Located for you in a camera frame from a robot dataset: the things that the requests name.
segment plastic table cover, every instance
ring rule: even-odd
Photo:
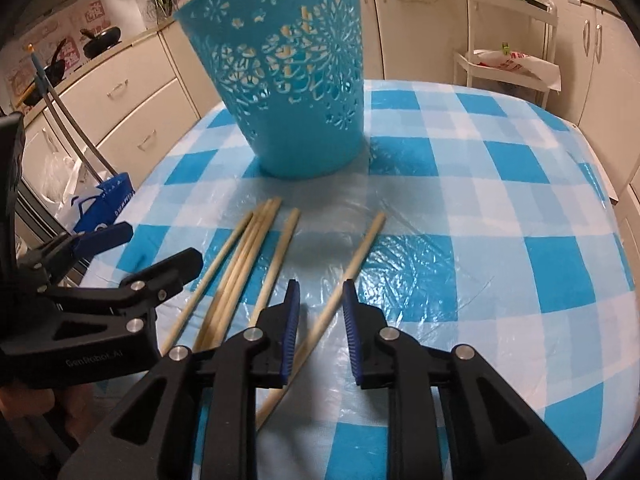
[[[278,231],[298,207],[302,218],[271,304],[282,300],[289,278],[300,281],[302,340],[383,210],[386,225],[357,281],[360,300],[382,307],[390,325],[423,344],[475,346],[595,478],[632,427],[640,325],[612,208],[584,138],[534,105],[476,89],[373,81],[365,99],[361,156],[302,181],[262,174],[217,106],[140,187],[119,218],[134,226],[133,240],[97,257],[83,285],[115,286],[187,247],[204,254],[205,270],[247,210],[281,196],[229,334],[247,326]],[[181,344],[193,343],[221,275]],[[160,341],[195,287],[158,308]],[[134,380],[99,383],[101,402],[115,402]],[[386,414],[385,390],[354,384],[338,313],[258,435],[258,476],[384,479]]]

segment blue and white tablecloth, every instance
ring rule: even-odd
[[[366,152],[338,173],[297,182],[261,174],[231,115],[216,107],[124,209],[133,240],[94,260],[83,284],[115,286],[187,247],[204,254],[206,269],[248,209],[281,196],[230,333],[246,327],[277,230],[298,207],[271,303],[289,278],[300,281],[300,340],[383,210],[384,231],[358,280],[361,301],[423,344],[479,349],[595,478],[632,427],[640,325],[584,139],[508,96],[389,81],[366,90]],[[182,344],[194,341],[216,285]],[[195,286],[158,309],[160,340]],[[131,380],[101,383],[102,395],[119,397]],[[386,393],[356,388],[337,316],[259,434],[259,477],[384,479],[385,467]]]

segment blue shopping bag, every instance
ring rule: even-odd
[[[133,197],[129,173],[119,173],[95,186],[96,194],[82,198],[73,197],[71,205],[77,207],[80,219],[73,231],[90,232],[112,225]]]

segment checkered tablecloth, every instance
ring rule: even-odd
[[[300,281],[302,338],[383,210],[384,231],[358,280],[361,301],[423,344],[475,346],[595,478],[632,427],[640,325],[581,134],[521,100],[449,85],[367,82],[365,109],[362,156],[331,176],[292,182],[263,175],[216,107],[140,187],[120,216],[135,227],[133,240],[94,260],[84,285],[115,286],[187,247],[204,254],[206,269],[248,209],[281,196],[284,211],[230,333],[246,327],[278,230],[298,207],[272,303],[289,278]],[[216,283],[182,344],[194,341]],[[194,289],[158,309],[160,340]],[[116,399],[131,381],[101,383],[102,396]],[[386,393],[356,388],[337,316],[258,436],[259,477],[384,479],[385,460]]]

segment white rolling cart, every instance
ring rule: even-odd
[[[481,66],[478,64],[477,56],[474,54],[476,49],[476,27],[478,24],[478,5],[487,4],[495,7],[503,7],[505,9],[514,10],[523,14],[523,19],[528,16],[529,19],[539,20],[548,25],[547,29],[547,49],[543,57],[545,61],[553,63],[556,58],[556,33],[558,30],[558,10],[556,5],[550,1],[546,1],[546,10],[540,9],[534,5],[528,4],[523,0],[466,0],[466,9],[468,15],[468,45],[466,54],[458,52],[453,53],[454,70],[457,66],[461,66],[466,71],[466,86],[471,88],[473,78],[479,77],[491,79],[493,81],[501,81],[511,83],[526,88],[533,88],[543,93],[542,107],[546,107],[546,101],[549,96],[549,88],[545,83],[535,76],[516,74],[492,68]]]

